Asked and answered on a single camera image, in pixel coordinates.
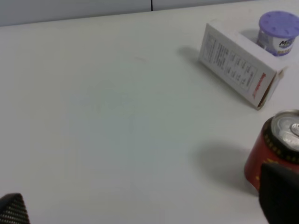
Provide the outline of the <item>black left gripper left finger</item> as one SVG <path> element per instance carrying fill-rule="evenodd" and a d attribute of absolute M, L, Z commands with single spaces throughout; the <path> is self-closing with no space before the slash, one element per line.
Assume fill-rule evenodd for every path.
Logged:
<path fill-rule="evenodd" d="M 28 211 L 20 193 L 0 198 L 0 224 L 30 224 Z"/>

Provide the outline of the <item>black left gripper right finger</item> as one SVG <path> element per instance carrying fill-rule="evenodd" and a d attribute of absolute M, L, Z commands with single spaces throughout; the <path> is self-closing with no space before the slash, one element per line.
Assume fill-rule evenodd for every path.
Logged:
<path fill-rule="evenodd" d="M 261 166 L 259 203 L 270 224 L 299 222 L 299 174 L 275 163 Z"/>

